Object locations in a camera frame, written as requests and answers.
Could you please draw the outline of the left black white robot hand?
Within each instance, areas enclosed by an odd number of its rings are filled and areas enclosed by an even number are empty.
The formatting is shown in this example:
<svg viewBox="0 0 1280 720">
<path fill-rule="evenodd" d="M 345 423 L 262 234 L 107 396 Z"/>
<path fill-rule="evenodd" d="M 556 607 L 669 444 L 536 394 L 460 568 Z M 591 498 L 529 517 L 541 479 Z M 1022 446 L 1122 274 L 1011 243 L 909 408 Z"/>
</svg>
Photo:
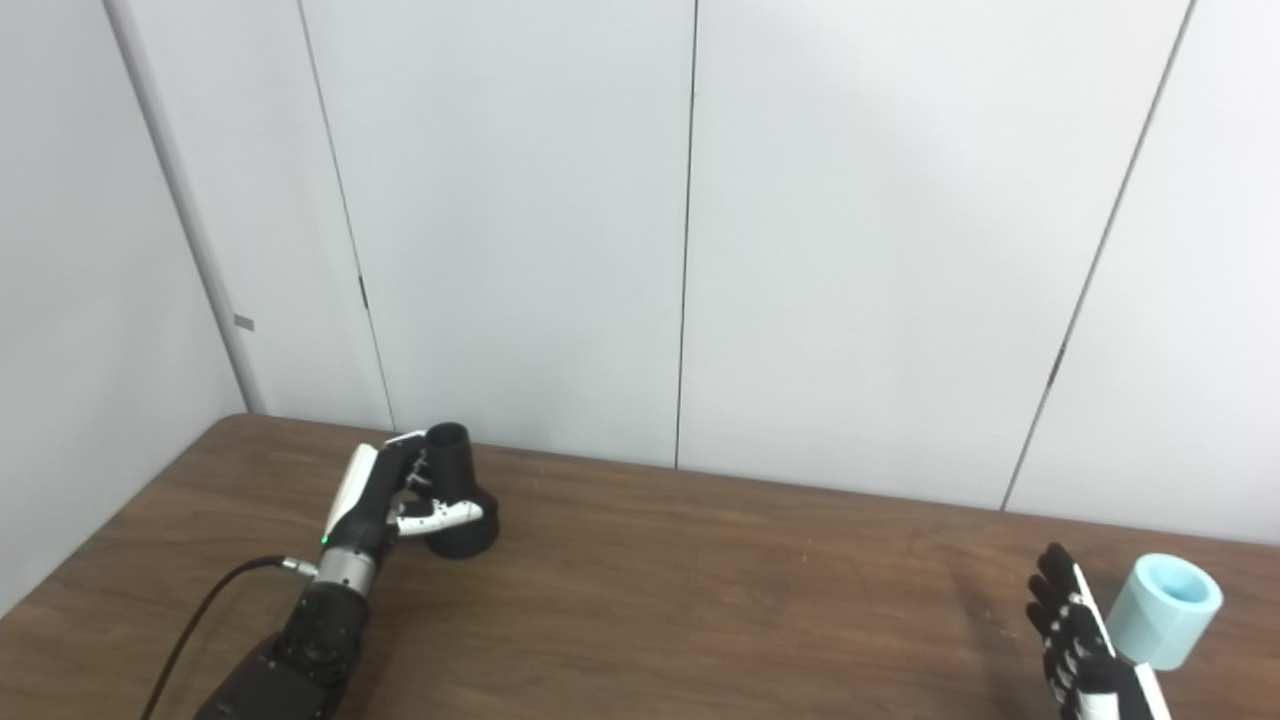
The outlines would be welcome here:
<svg viewBox="0 0 1280 720">
<path fill-rule="evenodd" d="M 380 562 L 404 537 L 443 559 L 471 559 L 500 534 L 499 503 L 479 480 L 467 428 L 442 423 L 353 451 L 321 546 Z"/>
</svg>

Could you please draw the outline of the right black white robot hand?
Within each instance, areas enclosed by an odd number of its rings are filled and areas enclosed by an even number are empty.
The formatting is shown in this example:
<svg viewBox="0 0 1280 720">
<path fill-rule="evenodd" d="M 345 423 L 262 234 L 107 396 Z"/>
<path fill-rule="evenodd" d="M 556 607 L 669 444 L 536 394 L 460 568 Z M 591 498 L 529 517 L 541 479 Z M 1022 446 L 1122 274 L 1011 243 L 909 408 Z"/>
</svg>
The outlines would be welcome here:
<svg viewBox="0 0 1280 720">
<path fill-rule="evenodd" d="M 1114 647 L 1082 566 L 1052 542 L 1028 578 L 1027 619 L 1039 634 L 1047 687 L 1061 719 L 1170 719 L 1155 670 Z"/>
</svg>

